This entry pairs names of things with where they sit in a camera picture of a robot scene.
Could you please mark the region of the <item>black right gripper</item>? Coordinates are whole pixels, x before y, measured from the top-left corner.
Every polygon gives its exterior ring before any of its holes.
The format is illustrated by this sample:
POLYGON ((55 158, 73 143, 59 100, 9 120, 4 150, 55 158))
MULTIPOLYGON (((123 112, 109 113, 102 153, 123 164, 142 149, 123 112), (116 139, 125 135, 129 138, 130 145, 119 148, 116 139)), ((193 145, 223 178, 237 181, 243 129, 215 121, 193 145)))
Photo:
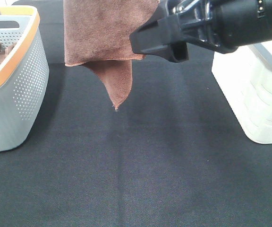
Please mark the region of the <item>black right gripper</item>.
POLYGON ((232 53, 247 44, 245 0, 169 0, 129 36, 133 53, 188 60, 187 44, 232 53))

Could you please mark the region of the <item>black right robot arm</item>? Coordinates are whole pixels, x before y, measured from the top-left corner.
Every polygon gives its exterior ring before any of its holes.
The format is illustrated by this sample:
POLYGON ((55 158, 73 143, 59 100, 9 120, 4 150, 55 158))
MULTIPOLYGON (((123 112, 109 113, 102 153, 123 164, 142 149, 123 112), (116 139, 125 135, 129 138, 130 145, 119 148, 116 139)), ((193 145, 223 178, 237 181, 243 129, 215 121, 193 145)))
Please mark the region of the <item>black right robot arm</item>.
POLYGON ((272 0, 162 0, 129 39, 134 53, 175 63, 188 60, 188 44, 232 53, 272 40, 272 0))

